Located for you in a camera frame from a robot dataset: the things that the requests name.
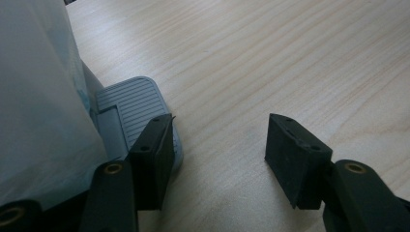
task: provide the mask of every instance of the gray plastic block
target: gray plastic block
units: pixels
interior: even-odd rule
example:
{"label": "gray plastic block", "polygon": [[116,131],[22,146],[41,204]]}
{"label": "gray plastic block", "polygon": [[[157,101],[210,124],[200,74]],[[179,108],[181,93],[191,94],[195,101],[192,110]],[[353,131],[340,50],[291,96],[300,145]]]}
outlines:
{"label": "gray plastic block", "polygon": [[[97,125],[111,160],[123,160],[148,122],[170,113],[157,84],[138,76],[100,90],[96,94]],[[182,163],[182,146],[173,127],[175,161],[172,171]]]}

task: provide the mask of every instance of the wooden table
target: wooden table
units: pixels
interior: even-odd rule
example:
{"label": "wooden table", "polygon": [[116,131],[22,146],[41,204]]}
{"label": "wooden table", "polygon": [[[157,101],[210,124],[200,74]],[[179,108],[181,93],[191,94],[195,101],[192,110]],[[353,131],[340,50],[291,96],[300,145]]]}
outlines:
{"label": "wooden table", "polygon": [[104,86],[150,76],[185,160],[141,231],[324,231],[264,160],[269,113],[333,161],[372,166],[410,199],[410,1],[78,0],[80,55]]}

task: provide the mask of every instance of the black bracket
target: black bracket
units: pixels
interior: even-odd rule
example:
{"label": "black bracket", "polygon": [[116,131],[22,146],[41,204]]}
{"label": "black bracket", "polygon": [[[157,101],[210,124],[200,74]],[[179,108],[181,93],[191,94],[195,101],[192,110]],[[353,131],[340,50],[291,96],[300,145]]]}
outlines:
{"label": "black bracket", "polygon": [[323,214],[327,231],[410,231],[409,202],[369,166],[331,162],[332,149],[295,120],[271,114],[265,160],[293,208]]}

